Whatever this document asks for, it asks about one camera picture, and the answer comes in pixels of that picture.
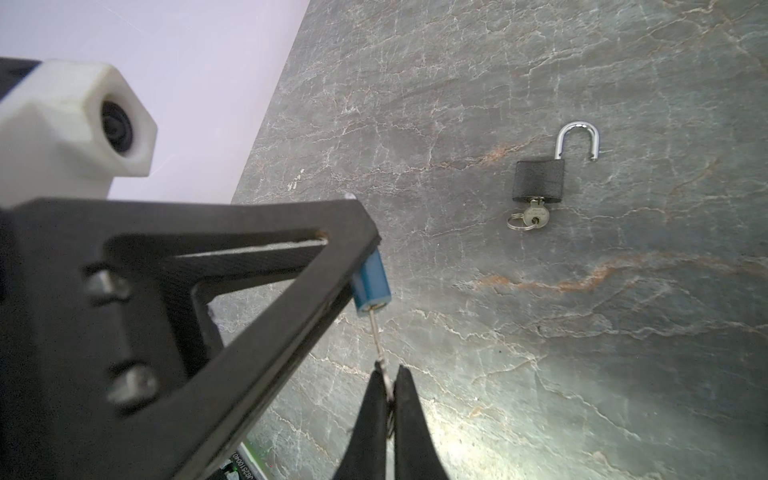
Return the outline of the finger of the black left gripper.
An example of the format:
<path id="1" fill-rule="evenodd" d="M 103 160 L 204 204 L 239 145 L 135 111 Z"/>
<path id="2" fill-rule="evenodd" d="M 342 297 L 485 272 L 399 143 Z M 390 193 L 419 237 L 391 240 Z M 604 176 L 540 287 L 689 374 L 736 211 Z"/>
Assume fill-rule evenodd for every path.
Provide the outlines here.
<path id="1" fill-rule="evenodd" d="M 207 477 L 379 241 L 356 200 L 3 210 L 2 477 Z"/>

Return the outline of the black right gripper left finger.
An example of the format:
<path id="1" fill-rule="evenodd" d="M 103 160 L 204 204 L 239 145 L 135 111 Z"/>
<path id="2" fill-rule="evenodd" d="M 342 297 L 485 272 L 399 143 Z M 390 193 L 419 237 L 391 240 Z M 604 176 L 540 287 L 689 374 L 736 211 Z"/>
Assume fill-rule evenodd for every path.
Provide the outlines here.
<path id="1" fill-rule="evenodd" d="M 380 367 L 371 372 L 347 449 L 333 479 L 384 480 L 390 401 Z"/>

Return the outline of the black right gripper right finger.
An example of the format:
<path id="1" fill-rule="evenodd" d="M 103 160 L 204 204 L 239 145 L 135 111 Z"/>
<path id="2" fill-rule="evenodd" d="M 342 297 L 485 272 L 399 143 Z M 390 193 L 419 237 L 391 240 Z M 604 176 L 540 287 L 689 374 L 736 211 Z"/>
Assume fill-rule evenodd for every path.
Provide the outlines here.
<path id="1" fill-rule="evenodd" d="M 434 447 L 411 371 L 401 365 L 394 386 L 395 478 L 448 479 Z"/>

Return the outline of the small silver key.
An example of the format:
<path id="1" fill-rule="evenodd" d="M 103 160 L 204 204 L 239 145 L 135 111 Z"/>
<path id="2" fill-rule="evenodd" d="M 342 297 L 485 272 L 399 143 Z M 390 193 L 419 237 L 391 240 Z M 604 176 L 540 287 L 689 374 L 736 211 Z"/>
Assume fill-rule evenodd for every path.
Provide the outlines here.
<path id="1" fill-rule="evenodd" d="M 376 321 L 375 312 L 376 312 L 376 307 L 375 306 L 370 307 L 368 310 L 368 316 L 369 316 L 370 325 L 372 329 L 374 345 L 377 353 L 377 363 L 379 365 L 379 370 L 381 372 L 382 379 L 384 382 L 387 400 L 389 402 L 392 402 L 394 400 L 394 382 L 391 380 L 387 370 L 387 362 L 384 354 L 384 349 L 382 348 L 382 344 L 380 340 L 380 332 L 379 332 L 379 327 Z"/>

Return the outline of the blue padlock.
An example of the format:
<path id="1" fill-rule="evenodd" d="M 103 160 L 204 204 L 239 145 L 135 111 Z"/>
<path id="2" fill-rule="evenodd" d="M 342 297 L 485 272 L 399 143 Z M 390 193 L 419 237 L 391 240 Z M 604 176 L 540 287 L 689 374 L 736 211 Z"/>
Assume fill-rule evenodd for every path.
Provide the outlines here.
<path id="1" fill-rule="evenodd" d="M 351 278 L 355 309 L 359 316 L 386 307 L 392 299 L 385 268 L 378 249 L 375 249 Z"/>

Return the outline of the dark grey padlock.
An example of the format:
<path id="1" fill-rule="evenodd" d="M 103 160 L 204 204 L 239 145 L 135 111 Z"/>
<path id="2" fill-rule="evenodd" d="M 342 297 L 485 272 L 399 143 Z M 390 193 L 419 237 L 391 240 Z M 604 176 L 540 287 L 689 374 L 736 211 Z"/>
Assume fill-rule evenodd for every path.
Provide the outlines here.
<path id="1" fill-rule="evenodd" d="M 552 158 L 525 159 L 515 164 L 512 200 L 529 203 L 561 203 L 564 195 L 565 160 L 563 158 L 566 136 L 573 130 L 585 130 L 590 137 L 589 159 L 596 161 L 600 153 L 600 132 L 587 121 L 572 121 L 557 134 Z"/>

